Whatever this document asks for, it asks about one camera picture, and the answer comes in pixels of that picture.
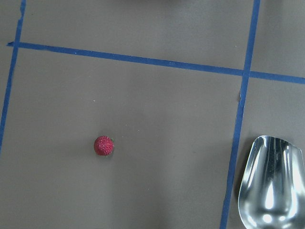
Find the metal scoop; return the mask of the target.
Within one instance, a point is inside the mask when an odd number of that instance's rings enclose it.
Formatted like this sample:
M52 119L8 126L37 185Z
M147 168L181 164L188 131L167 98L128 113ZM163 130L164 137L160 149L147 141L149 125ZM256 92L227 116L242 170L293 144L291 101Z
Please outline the metal scoop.
M238 195L247 229L305 227L305 165L302 150L262 135L251 147Z

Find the red strawberry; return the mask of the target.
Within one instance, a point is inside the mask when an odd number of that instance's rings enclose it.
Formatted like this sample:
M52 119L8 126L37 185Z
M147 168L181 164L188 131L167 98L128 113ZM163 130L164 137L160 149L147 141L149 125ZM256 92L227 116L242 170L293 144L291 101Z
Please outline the red strawberry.
M99 136L93 144L94 151L99 156L109 156L114 150L114 142L108 136Z

